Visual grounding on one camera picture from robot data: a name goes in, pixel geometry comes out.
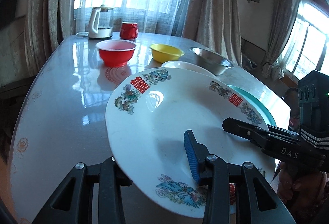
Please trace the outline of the stainless steel bowl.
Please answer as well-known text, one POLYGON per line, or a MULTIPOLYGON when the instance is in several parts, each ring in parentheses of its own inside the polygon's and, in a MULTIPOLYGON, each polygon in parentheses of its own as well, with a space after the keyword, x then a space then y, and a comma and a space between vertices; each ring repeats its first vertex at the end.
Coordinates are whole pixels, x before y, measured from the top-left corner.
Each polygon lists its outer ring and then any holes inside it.
POLYGON ((199 47, 191 47, 196 64, 210 71, 212 74, 219 76, 226 70, 233 68, 233 63, 222 55, 199 47))

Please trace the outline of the white flower plate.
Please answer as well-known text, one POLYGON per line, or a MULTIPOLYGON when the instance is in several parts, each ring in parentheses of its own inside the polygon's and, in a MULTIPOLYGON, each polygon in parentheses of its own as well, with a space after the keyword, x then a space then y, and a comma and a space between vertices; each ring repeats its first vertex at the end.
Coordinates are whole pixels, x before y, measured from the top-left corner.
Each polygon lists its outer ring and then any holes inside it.
POLYGON ((195 65, 193 63, 189 62, 184 62, 184 61, 167 61, 161 65, 163 68, 180 68, 184 70, 191 70, 193 72, 197 72, 203 75, 211 76, 211 77, 216 77, 213 73, 210 71, 195 65))

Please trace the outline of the yellow plastic bowl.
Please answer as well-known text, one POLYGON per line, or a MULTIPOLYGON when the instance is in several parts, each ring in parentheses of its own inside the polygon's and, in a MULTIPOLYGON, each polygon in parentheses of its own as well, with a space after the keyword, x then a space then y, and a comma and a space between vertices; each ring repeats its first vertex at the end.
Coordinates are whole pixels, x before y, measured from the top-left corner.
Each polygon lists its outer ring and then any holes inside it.
POLYGON ((185 54, 181 49, 167 44, 152 44, 150 45, 150 49, 153 59, 159 63, 176 61, 185 54))

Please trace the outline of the red plastic bowl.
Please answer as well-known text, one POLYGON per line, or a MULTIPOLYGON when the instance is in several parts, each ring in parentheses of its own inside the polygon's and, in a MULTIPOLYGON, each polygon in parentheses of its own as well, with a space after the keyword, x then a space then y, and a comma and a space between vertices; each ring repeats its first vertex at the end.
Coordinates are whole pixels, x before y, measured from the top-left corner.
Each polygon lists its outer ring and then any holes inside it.
POLYGON ((107 67, 123 67, 132 58, 137 45, 128 40, 104 40, 95 45, 107 67))

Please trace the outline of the teal plate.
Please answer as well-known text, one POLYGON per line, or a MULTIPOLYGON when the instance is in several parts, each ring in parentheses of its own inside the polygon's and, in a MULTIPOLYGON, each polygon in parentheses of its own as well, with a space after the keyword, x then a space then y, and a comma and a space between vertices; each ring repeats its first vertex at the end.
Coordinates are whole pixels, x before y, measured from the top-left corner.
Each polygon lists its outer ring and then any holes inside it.
POLYGON ((233 85, 229 85, 229 87, 231 87, 234 91, 236 91, 237 93, 242 95, 245 99, 247 99, 248 102, 257 109, 257 111, 260 113, 266 124, 276 126, 276 122, 272 114, 256 97, 254 97, 252 94, 248 93, 247 91, 241 89, 240 87, 236 87, 233 85))

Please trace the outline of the floral plastic tablecloth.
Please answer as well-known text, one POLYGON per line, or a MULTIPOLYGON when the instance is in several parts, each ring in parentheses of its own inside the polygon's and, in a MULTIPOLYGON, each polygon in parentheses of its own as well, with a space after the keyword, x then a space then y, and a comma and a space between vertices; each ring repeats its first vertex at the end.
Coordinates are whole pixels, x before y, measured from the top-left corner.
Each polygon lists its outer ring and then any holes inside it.
POLYGON ((168 44, 193 62, 192 40, 140 33, 127 67, 108 71, 94 40, 70 36, 47 60, 22 105, 7 167, 11 201, 18 223, 31 223, 52 192, 78 162, 98 164, 111 156, 105 107, 127 76, 155 67, 150 45, 168 44))

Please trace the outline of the middle beige curtain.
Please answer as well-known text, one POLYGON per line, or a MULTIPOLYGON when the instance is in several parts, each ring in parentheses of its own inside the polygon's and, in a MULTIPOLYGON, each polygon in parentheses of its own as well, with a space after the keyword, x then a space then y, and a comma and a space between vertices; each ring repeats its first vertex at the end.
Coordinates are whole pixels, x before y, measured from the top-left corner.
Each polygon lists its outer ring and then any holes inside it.
POLYGON ((237 0, 187 0, 182 36, 242 65, 237 0))

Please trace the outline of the beige curtain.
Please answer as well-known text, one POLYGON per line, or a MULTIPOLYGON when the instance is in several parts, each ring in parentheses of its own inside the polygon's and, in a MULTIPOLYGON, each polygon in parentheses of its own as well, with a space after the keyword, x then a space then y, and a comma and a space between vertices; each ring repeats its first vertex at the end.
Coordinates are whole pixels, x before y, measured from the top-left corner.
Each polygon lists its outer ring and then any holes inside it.
POLYGON ((237 0, 187 0, 182 36, 242 65, 237 0))
POLYGON ((74 32, 74 0, 28 0, 24 28, 27 71, 36 75, 74 32))

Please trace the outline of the right tied curtain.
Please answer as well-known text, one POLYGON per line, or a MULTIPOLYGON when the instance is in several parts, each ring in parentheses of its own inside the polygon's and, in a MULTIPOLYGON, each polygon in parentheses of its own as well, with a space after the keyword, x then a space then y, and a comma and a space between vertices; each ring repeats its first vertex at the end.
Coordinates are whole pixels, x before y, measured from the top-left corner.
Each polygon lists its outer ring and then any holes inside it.
POLYGON ((271 76, 274 63, 289 40, 301 1, 272 0, 268 48, 261 64, 261 73, 265 78, 271 76))

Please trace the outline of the red mug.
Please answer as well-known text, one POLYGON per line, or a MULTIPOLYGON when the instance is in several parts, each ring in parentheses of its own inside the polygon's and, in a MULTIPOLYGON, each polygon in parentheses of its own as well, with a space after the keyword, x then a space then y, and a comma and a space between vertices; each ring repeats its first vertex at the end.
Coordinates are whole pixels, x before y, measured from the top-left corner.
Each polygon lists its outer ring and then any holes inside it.
POLYGON ((134 40, 138 37, 138 23, 122 22, 120 38, 124 40, 134 40))

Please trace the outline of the white glass kettle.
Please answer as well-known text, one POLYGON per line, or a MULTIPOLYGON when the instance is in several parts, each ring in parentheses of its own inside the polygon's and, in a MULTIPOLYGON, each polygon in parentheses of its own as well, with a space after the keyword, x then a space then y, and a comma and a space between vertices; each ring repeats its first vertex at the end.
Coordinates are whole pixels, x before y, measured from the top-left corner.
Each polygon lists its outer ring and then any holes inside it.
POLYGON ((88 24, 88 37, 95 40, 110 38, 113 33, 113 8, 94 7, 88 24))

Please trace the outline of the left beige curtain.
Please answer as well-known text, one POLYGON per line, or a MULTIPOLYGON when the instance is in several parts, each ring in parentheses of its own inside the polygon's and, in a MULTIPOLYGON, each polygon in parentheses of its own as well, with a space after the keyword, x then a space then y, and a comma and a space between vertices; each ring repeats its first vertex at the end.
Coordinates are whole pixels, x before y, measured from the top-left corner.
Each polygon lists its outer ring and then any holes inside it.
POLYGON ((36 75, 74 32, 74 0, 28 0, 24 28, 27 71, 36 75))

